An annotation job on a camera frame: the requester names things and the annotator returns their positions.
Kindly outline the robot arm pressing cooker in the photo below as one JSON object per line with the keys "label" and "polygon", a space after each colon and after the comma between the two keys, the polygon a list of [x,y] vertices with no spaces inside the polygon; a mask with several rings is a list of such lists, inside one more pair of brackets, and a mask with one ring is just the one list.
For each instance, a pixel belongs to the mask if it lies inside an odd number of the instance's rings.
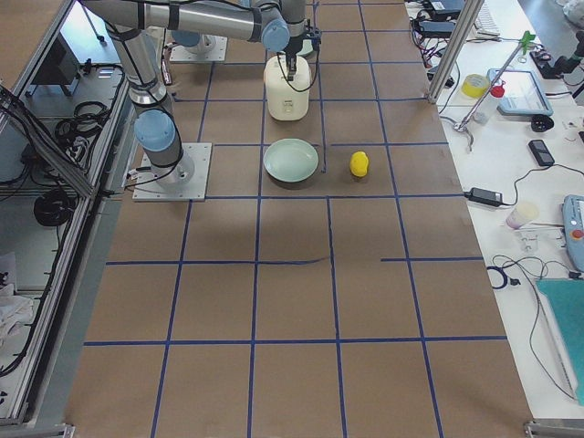
{"label": "robot arm pressing cooker", "polygon": [[130,82],[130,99],[137,111],[134,134],[151,166],[151,178],[131,187],[139,201],[203,200],[212,150],[208,143],[182,141],[161,79],[160,60],[143,30],[157,26],[261,43],[284,61],[289,79],[300,73],[298,54],[305,40],[318,48],[321,39],[303,1],[86,1],[83,5],[104,21]]}

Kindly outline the black gripper pressing arm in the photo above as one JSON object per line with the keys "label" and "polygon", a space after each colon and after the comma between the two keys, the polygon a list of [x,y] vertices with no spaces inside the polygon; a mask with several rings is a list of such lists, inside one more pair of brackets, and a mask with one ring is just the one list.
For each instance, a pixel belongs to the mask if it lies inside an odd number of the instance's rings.
{"label": "black gripper pressing arm", "polygon": [[297,72],[297,56],[319,52],[322,33],[309,18],[291,25],[290,39],[286,47],[287,81],[293,81]]}

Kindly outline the idle robot arm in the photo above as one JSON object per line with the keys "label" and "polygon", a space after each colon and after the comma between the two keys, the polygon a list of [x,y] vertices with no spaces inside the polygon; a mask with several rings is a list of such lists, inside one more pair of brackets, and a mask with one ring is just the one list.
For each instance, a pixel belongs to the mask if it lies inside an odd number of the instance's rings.
{"label": "idle robot arm", "polygon": [[210,53],[216,47],[216,37],[197,32],[173,30],[173,41],[195,56]]}

